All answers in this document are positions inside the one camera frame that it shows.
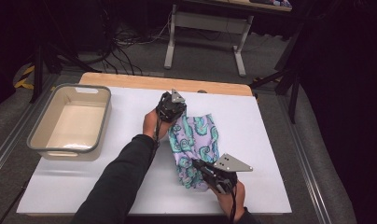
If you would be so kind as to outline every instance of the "white table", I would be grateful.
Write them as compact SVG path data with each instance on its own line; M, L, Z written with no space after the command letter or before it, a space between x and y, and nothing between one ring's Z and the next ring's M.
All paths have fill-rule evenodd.
M155 107L164 91L110 88L112 110L101 156L96 161L41 159L17 212L27 215L74 214L87 198L104 168L142 130L143 116ZM291 213L284 183L254 97L180 92L188 115L212 113L219 132L219 152L254 167L238 173L245 184L245 205L252 213ZM222 214L210 190L185 189L177 181L175 160L167 139L139 189L131 215Z

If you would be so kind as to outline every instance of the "metal bracket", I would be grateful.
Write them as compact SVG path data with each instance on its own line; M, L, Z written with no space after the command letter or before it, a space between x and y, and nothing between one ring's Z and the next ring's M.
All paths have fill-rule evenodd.
M214 167L225 172L252 172L253 167L225 153L215 163Z
M177 92L175 89L172 89L172 103L182 103L185 102L185 98L183 98L179 92Z

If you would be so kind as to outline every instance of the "black curtain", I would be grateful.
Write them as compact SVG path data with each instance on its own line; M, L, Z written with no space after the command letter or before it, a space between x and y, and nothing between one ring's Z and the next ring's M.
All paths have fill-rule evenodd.
M0 1L0 104L15 92L13 78L30 62L34 44L9 1Z
M344 1L301 84L358 223L377 223L377 1Z

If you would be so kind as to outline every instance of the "hand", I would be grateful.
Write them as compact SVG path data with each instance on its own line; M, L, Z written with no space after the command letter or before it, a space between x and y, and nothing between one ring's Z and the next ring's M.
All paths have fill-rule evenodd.
M143 134L154 139L154 131L156 129L158 118L156 109L153 109L145 115L145 119L143 121ZM168 131L169 127L172 126L172 124L173 123L167 123L165 121L161 123L159 139L162 139L162 137L166 135L166 132Z
M209 189L211 189L215 193L221 209L223 210L224 214L226 214L226 216L230 218L230 213L231 213L232 204L233 204L231 194L221 194L216 189L210 186L209 186ZM235 197L236 212L235 212L235 217L234 217L234 223L235 223L244 214L244 184L238 180L238 183L233 190L234 192L236 192L236 197Z

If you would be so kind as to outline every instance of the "purple and teal fabric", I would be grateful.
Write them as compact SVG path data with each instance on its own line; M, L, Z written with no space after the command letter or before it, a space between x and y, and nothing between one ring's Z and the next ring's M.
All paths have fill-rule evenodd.
M192 159L215 162L219 157L218 133L212 115L187 117L185 111L168 134L180 183L187 189L208 189Z

